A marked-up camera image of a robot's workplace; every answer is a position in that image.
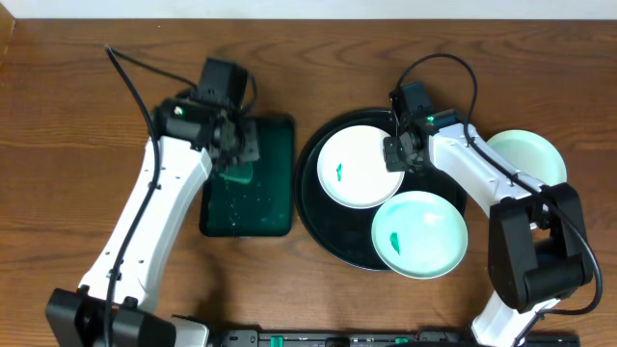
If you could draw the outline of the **green scrubbing sponge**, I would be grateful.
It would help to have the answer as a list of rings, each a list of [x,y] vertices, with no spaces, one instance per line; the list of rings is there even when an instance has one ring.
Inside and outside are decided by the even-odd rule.
[[[254,168],[252,163],[239,163],[237,165],[228,166],[218,172],[225,181],[235,182],[239,184],[249,184],[254,177]]]

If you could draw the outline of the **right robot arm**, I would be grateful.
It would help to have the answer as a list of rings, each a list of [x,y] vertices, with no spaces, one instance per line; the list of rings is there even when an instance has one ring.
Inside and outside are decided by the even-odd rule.
[[[449,110],[411,115],[384,140],[390,172],[425,167],[453,179],[489,218],[488,270],[494,292],[472,324],[483,346],[518,346],[557,304],[593,281],[592,311],[602,297],[598,260],[589,246],[577,191],[520,170],[492,149],[468,119]]]

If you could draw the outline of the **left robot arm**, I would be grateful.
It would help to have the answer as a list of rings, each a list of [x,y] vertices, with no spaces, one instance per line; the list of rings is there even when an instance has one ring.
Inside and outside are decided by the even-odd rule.
[[[61,346],[205,346],[207,325],[155,315],[171,249],[197,192],[216,170],[258,159],[256,120],[215,104],[166,99],[147,113],[135,186],[97,260],[45,310]]]

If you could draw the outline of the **white plate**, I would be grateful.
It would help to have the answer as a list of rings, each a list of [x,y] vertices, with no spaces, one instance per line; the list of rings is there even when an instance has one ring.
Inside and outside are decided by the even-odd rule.
[[[318,155],[317,176],[332,200],[345,207],[367,209],[396,193],[404,174],[387,170],[384,140],[388,135],[375,126],[354,125],[326,141]]]

